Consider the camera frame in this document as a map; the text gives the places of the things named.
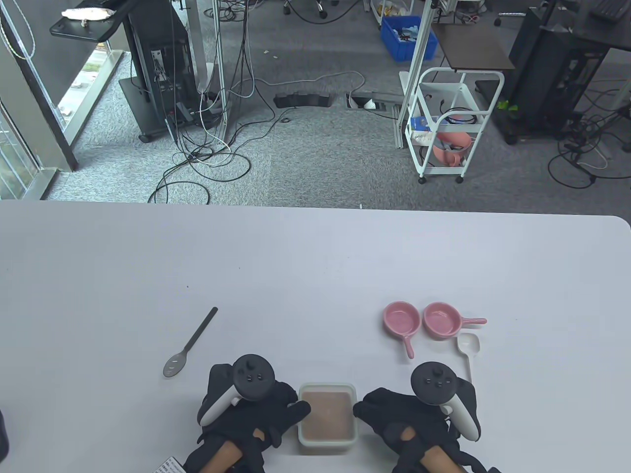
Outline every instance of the pink bowl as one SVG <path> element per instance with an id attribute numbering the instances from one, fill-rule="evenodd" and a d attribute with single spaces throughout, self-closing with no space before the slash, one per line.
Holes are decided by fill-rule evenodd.
<path id="1" fill-rule="evenodd" d="M 432 337 L 444 340 L 456 335 L 463 325 L 487 322 L 485 318 L 464 318 L 449 304 L 433 302 L 423 311 L 423 326 Z"/>
<path id="2" fill-rule="evenodd" d="M 384 325 L 392 335 L 403 340 L 408 357 L 414 358 L 410 339 L 421 328 L 421 315 L 416 307 L 403 301 L 391 303 L 384 309 Z"/>

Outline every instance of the blue box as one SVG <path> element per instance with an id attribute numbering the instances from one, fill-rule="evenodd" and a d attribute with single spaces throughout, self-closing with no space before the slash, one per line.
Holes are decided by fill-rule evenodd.
<path id="1" fill-rule="evenodd" d="M 421 26 L 420 16 L 384 16 L 381 22 L 381 40 L 386 45 L 390 55 L 396 62 L 411 61 L 414 55 L 416 41 L 401 41 L 399 33 L 402 28 L 411 26 Z M 438 39 L 433 31 L 430 31 L 430 37 L 427 40 L 427 48 L 425 49 L 424 61 L 431 61 L 436 55 L 438 48 Z"/>

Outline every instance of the white cart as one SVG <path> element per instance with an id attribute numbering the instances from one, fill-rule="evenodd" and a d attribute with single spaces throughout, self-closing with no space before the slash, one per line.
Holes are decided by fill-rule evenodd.
<path id="1" fill-rule="evenodd" d="M 428 76 L 436 72 L 452 72 L 460 74 L 460 82 L 436 83 L 425 81 Z M 488 108 L 480 108 L 468 85 L 464 83 L 467 74 L 488 74 L 499 79 L 499 84 L 491 104 Z M 403 71 L 399 74 L 401 86 L 405 91 L 408 86 L 408 73 Z M 461 183 L 464 174 L 471 164 L 480 138 L 484 133 L 491 112 L 495 110 L 495 104 L 504 87 L 504 74 L 497 71 L 458 71 L 454 72 L 450 67 L 431 67 L 421 74 L 416 90 L 411 94 L 408 101 L 408 121 L 403 132 L 408 143 L 408 148 L 414 161 L 414 166 L 418 172 L 419 184 L 426 182 L 425 175 L 428 174 L 452 174 L 457 175 L 456 182 Z M 466 110 L 452 110 L 450 108 L 465 108 Z M 459 115 L 460 117 L 476 117 L 474 124 L 448 123 L 447 118 Z M 412 138 L 412 117 L 425 117 L 429 135 L 423 140 L 428 146 L 421 146 Z M 437 133 L 440 132 L 465 132 L 472 138 L 472 145 L 468 149 L 466 156 L 459 166 L 447 166 L 434 160 L 430 162 L 433 153 L 433 146 L 437 140 Z"/>

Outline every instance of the plastic container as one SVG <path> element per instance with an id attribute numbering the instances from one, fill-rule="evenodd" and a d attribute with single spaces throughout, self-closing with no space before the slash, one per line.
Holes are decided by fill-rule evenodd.
<path id="1" fill-rule="evenodd" d="M 401 41 L 397 30 L 409 28 L 411 26 L 421 26 L 420 16 L 385 16 L 381 23 L 381 40 L 386 45 L 390 55 L 396 62 L 411 61 L 414 55 L 416 41 Z M 431 61 L 436 55 L 438 39 L 433 31 L 427 40 L 424 61 Z"/>
<path id="2" fill-rule="evenodd" d="M 443 143 L 447 143 L 453 145 L 454 147 L 460 148 L 457 151 L 448 151 L 446 149 L 442 149 L 436 145 L 433 147 L 434 156 L 445 166 L 456 167 L 459 166 L 464 157 L 469 151 L 473 140 L 468 133 L 464 132 L 443 132 L 438 133 L 436 138 L 441 140 Z"/>
<path id="3" fill-rule="evenodd" d="M 357 393 L 352 384 L 303 384 L 298 398 L 311 404 L 311 413 L 298 424 L 298 440 L 311 453 L 347 450 L 357 441 Z"/>

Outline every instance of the metal pole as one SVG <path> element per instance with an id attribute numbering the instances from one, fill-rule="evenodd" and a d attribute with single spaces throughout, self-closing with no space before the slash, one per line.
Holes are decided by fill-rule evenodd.
<path id="1" fill-rule="evenodd" d="M 210 78 L 208 77 L 208 69 L 206 68 L 206 53 L 204 52 L 204 41 L 201 36 L 201 24 L 199 22 L 199 11 L 197 0 L 186 0 L 186 18 L 189 22 L 189 41 L 195 67 L 197 69 L 197 88 L 199 93 L 204 93 Z"/>
<path id="2" fill-rule="evenodd" d="M 221 117 L 224 125 L 228 127 L 228 91 L 226 90 L 226 82 L 223 77 L 223 48 L 221 46 L 221 23 L 219 17 L 219 0 L 213 0 L 213 21 L 215 22 L 215 48 L 217 51 L 217 69 L 219 73 L 219 95 L 221 96 Z"/>
<path id="3" fill-rule="evenodd" d="M 405 96 L 403 98 L 403 105 L 399 111 L 399 118 L 396 121 L 396 128 L 399 134 L 403 130 L 403 123 L 405 114 L 408 112 L 408 104 L 410 102 L 410 96 L 412 91 L 416 88 L 418 78 L 421 73 L 421 66 L 423 64 L 423 58 L 425 57 L 425 49 L 427 48 L 427 40 L 430 37 L 430 30 L 432 29 L 432 20 L 434 12 L 438 8 L 438 0 L 426 0 L 425 7 L 423 8 L 423 16 L 421 18 L 421 25 L 418 29 L 418 36 L 416 38 L 416 47 L 414 48 L 414 56 L 412 57 L 412 63 L 410 64 L 410 73 L 408 75 L 408 84 L 405 88 Z"/>

